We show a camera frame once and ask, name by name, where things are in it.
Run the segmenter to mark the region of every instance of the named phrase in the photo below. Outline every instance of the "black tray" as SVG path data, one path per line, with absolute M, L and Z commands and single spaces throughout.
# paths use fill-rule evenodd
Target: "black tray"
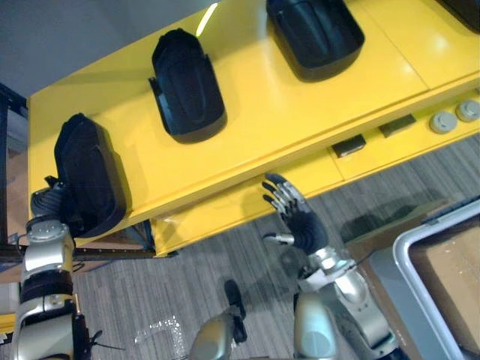
M 226 124 L 224 102 L 209 57 L 192 34 L 176 29 L 160 37 L 149 79 L 163 126 L 180 143 L 208 139 Z
M 72 236 L 98 236 L 125 216 L 125 189 L 100 125 L 83 114 L 72 116 L 61 127 L 55 162 L 67 189 L 60 217 Z
M 267 0 L 277 42 L 301 80 L 332 77 L 359 56 L 365 36 L 342 0 Z

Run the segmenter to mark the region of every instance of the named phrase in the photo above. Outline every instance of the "metal frame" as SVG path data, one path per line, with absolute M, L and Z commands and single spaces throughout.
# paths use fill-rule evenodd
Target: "metal frame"
M 0 262 L 21 263 L 26 246 L 8 244 L 7 229 L 7 121 L 8 110 L 27 119 L 27 100 L 0 83 Z M 132 260 L 151 259 L 155 257 L 155 249 L 152 246 L 151 227 L 144 224 L 147 242 L 145 250 L 123 249 L 85 249 L 77 248 L 73 253 L 76 261 L 98 260 Z

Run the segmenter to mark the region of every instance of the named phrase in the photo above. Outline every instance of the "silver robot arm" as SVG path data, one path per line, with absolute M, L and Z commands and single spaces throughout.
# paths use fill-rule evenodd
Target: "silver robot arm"
M 266 174 L 263 198 L 281 216 L 291 233 L 266 234 L 263 240 L 292 245 L 308 255 L 309 266 L 298 280 L 295 307 L 295 351 L 298 357 L 336 359 L 337 345 L 328 309 L 336 325 L 361 359 L 380 359 L 398 342 L 374 301 L 353 259 L 341 259 L 328 246 L 326 231 L 302 193 L 278 174 Z
M 41 218 L 30 224 L 12 357 L 14 360 L 90 359 L 89 331 L 73 295 L 75 246 L 68 226 Z
M 360 359 L 380 359 L 398 342 L 382 311 L 356 270 L 355 261 L 341 259 L 333 247 L 309 256 L 310 274 L 298 281 L 302 291 L 319 292 L 334 314 L 340 332 Z

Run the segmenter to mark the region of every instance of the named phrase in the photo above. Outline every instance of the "cardboard box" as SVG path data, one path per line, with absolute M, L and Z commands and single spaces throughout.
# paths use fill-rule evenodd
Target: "cardboard box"
M 414 246 L 410 258 L 460 347 L 480 355 L 480 223 Z

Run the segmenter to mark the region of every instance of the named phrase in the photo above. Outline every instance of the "gray carpet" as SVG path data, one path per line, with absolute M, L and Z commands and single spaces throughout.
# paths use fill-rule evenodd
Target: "gray carpet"
M 415 205 L 479 194 L 479 141 L 480 136 L 472 136 L 324 193 L 310 204 L 327 226 L 331 244 L 340 247 L 343 240 L 379 227 Z M 101 343 L 126 348 L 119 352 L 96 347 L 94 358 L 183 356 L 185 351 L 170 331 L 138 344 L 134 338 L 150 324 L 175 316 L 184 348 L 189 348 L 202 323 L 227 306 L 222 293 L 227 278 L 238 282 L 244 296 L 249 337 L 232 357 L 291 357 L 293 295 L 305 258 L 296 249 L 260 241 L 263 233 L 280 228 L 277 216 L 267 216 L 186 247 L 171 259 L 118 261 L 76 276 L 76 291 L 91 332 L 103 329 Z M 348 346 L 342 349 L 344 359 L 354 359 Z

